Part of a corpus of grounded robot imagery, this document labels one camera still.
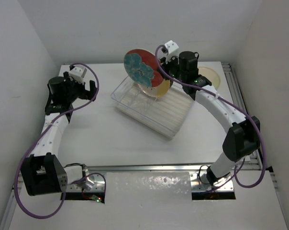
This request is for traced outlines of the cream green twig plate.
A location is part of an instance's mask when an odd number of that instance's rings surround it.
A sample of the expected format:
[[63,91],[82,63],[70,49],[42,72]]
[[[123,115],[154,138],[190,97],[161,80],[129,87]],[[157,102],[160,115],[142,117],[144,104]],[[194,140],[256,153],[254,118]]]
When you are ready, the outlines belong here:
[[198,67],[198,69],[199,69],[199,74],[206,77],[212,83],[215,89],[219,88],[220,83],[221,83],[221,78],[215,70],[208,68],[208,67]]

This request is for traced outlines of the cream yellow plate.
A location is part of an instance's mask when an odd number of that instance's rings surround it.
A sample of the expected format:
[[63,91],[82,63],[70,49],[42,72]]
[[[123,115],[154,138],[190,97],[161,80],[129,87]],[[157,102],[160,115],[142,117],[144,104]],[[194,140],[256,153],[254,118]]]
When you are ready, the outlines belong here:
[[140,87],[141,91],[147,96],[160,98],[169,91],[172,84],[173,84],[173,81],[171,80],[163,80],[160,85],[153,87],[153,88],[146,87],[141,84],[138,84],[138,86]]

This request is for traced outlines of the red blue floral plate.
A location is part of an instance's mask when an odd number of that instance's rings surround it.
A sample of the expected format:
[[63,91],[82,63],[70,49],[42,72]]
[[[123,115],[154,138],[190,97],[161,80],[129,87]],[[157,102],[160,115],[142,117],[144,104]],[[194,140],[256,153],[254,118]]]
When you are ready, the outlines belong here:
[[137,84],[153,88],[163,82],[163,77],[158,72],[155,55],[145,49],[128,51],[123,59],[125,71]]

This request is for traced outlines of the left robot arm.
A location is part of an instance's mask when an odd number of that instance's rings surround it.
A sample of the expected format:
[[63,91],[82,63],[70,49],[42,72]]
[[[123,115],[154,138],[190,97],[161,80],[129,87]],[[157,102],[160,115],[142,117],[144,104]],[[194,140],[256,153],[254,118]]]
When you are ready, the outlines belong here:
[[85,74],[85,70],[74,67],[63,76],[51,78],[47,84],[49,95],[44,109],[43,136],[21,166],[30,196],[60,193],[67,187],[68,176],[57,156],[62,135],[72,117],[73,102],[91,100],[97,91],[92,80],[89,90],[85,89]]

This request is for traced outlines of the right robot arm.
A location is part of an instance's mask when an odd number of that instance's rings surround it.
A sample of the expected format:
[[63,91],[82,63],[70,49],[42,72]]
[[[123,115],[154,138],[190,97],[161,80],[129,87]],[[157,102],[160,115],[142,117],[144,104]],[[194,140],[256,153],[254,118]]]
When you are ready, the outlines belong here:
[[203,185],[213,186],[241,159],[260,147],[260,122],[222,98],[212,82],[199,73],[197,52],[184,51],[175,56],[165,47],[161,50],[164,57],[158,60],[158,71],[163,77],[179,83],[184,92],[205,107],[226,132],[221,155],[199,178]]

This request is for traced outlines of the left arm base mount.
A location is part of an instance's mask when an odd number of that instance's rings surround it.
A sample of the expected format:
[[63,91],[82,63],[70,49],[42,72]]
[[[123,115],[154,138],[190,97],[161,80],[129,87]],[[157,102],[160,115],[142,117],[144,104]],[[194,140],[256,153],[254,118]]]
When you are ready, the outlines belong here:
[[92,172],[80,179],[68,183],[68,186],[76,185],[87,191],[105,192],[106,191],[106,176],[99,172]]

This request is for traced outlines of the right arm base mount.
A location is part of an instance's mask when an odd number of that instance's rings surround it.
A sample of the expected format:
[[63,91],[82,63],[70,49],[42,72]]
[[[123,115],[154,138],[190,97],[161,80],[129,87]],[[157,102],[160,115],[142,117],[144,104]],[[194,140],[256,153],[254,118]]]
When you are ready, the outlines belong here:
[[207,179],[208,165],[201,165],[195,172],[190,172],[190,184],[192,192],[207,195],[210,192],[233,193],[234,186],[231,173],[218,178],[212,185]]

